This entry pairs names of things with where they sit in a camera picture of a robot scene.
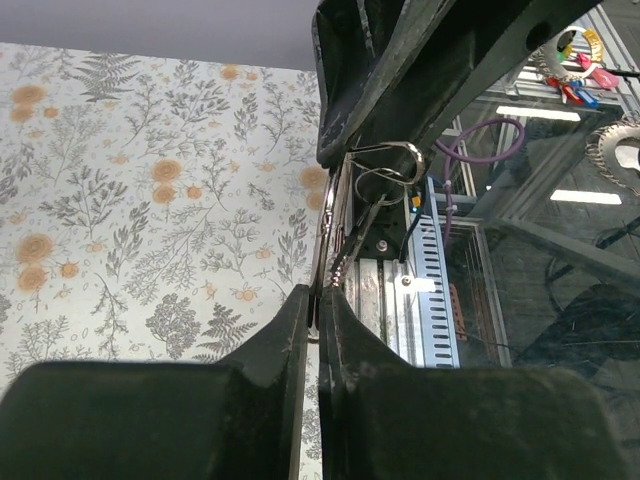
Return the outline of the large silver keyring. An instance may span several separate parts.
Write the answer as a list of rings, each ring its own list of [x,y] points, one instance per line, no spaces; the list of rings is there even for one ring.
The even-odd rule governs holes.
[[[408,141],[346,151],[328,171],[316,233],[310,332],[320,330],[324,291],[340,287],[381,214],[395,210],[423,182],[432,156]]]

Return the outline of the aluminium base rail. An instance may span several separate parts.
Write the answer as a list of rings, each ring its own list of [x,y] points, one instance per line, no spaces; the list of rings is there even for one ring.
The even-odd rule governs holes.
[[[513,353],[506,330],[493,273],[486,256],[486,238],[478,228],[472,237],[479,266],[470,283],[478,309],[474,314],[478,332],[463,331],[456,320],[456,295],[449,283],[441,216],[436,193],[428,181],[427,214],[421,217],[409,242],[407,261],[362,258],[345,277],[345,295],[356,316],[393,352],[416,367],[460,368],[460,336],[474,340],[487,351],[494,366],[510,367]]]

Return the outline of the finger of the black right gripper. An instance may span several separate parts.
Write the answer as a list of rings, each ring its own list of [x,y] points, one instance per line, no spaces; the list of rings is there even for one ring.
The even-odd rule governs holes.
[[[452,120],[503,75],[595,7],[593,1],[448,1],[434,71],[383,109],[373,137],[347,150],[408,141],[426,152]]]
[[[321,100],[317,162],[335,168],[360,137],[434,71],[448,1],[322,1],[312,22]]]

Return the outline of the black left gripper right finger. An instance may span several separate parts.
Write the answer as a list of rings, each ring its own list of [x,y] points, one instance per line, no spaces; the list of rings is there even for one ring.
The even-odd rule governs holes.
[[[604,405],[562,369],[419,368],[328,288],[318,309],[327,479],[627,479]]]

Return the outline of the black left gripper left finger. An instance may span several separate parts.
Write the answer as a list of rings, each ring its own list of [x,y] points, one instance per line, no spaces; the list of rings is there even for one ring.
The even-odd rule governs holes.
[[[1,402],[5,479],[295,479],[309,290],[211,364],[51,361]]]

